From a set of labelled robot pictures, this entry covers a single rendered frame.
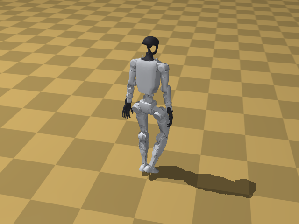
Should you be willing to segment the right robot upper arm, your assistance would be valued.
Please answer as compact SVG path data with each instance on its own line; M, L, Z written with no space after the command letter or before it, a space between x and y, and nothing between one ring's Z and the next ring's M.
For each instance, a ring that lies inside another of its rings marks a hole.
M157 63L157 69L161 73L161 92L167 93L167 87L169 82L169 66L166 63L158 62Z

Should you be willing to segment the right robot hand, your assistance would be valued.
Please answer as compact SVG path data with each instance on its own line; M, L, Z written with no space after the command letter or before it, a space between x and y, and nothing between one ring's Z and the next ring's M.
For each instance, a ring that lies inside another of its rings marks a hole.
M170 123L167 124L167 125L168 125L167 127L170 127L170 126L172 125L172 120L173 120L172 112L173 112L173 110L171 111L171 108L168 107L168 108L167 108L167 113L169 114L169 120L170 120Z

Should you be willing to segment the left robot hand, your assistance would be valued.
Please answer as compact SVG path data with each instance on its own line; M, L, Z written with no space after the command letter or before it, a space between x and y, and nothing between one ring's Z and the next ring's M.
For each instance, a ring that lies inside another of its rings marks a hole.
M125 118L126 117L128 118L128 116L130 117L130 110L131 110L131 112L133 114L133 110L131 108L131 103L127 103L127 98L126 98L125 99L125 105L124 105L123 111L122 111L122 116L124 115L123 117L125 117Z

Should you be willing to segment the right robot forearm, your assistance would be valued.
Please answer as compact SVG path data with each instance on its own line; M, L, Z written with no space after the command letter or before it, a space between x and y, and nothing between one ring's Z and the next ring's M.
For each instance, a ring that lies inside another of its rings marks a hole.
M172 111L172 102L171 102L171 87L168 86L167 87L167 93L164 93L163 94L163 98L164 98L164 103L166 105L166 111L167 111L167 108L170 107L171 108L171 111Z

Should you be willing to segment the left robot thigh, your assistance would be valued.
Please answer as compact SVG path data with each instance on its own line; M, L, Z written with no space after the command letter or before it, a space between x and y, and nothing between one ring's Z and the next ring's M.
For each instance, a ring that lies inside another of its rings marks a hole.
M139 102L140 101L137 101L132 106L132 110L133 110L134 113L136 113L136 118L138 120L139 127L140 127L140 130L141 130L140 140L141 141L147 141L148 138L149 138L149 133L148 133L148 115L139 110Z

